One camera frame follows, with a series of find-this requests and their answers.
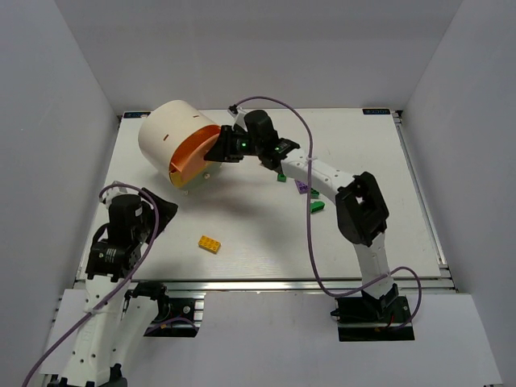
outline wall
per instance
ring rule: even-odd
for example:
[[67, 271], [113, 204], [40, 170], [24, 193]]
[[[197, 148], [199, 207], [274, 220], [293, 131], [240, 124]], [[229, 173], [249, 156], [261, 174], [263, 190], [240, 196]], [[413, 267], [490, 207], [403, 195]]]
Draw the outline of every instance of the wall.
[[2, 1], [0, 36], [0, 375], [16, 386], [73, 283], [117, 123], [54, 1]]
[[117, 113], [175, 98], [226, 108], [402, 108], [460, 0], [56, 0]]
[[451, 272], [516, 386], [516, 3], [465, 0], [405, 112]]

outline lego brick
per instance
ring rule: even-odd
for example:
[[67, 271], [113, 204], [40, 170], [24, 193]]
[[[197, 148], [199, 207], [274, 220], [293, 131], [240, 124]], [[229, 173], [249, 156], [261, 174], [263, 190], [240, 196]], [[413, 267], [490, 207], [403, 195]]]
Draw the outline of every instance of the lego brick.
[[301, 181], [297, 181], [297, 180], [295, 182], [296, 182], [296, 186], [298, 188], [298, 192], [301, 195], [308, 193], [308, 185], [306, 185], [305, 183], [303, 183]]
[[208, 238], [207, 236], [203, 235], [199, 240], [199, 247], [204, 248], [209, 252], [213, 252], [214, 254], [217, 254], [218, 250], [220, 249], [220, 242], [218, 240]]
[[319, 212], [324, 208], [324, 202], [313, 202], [310, 204], [310, 213]]

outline green lego brick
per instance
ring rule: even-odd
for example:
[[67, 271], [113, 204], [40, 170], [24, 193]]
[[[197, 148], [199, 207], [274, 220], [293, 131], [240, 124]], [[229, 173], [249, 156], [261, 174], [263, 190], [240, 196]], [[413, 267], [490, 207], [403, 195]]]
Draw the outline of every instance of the green lego brick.
[[324, 202], [313, 202], [310, 204], [310, 213], [319, 212], [324, 208]]

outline yellow lego brick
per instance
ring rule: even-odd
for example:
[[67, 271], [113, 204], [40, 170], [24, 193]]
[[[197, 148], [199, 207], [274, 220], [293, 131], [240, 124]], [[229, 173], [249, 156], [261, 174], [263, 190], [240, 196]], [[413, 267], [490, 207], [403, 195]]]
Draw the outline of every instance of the yellow lego brick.
[[214, 254], [217, 254], [218, 250], [220, 249], [220, 242], [218, 240], [208, 238], [207, 236], [203, 235], [201, 237], [201, 240], [199, 240], [199, 247], [204, 248], [209, 252], [213, 252]]

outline purple lego brick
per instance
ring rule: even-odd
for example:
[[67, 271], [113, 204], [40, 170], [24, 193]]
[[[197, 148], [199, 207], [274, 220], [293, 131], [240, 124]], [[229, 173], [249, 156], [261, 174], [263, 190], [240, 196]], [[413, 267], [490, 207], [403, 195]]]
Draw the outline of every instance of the purple lego brick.
[[308, 185], [306, 185], [305, 183], [296, 180], [296, 186], [300, 194], [308, 193]]

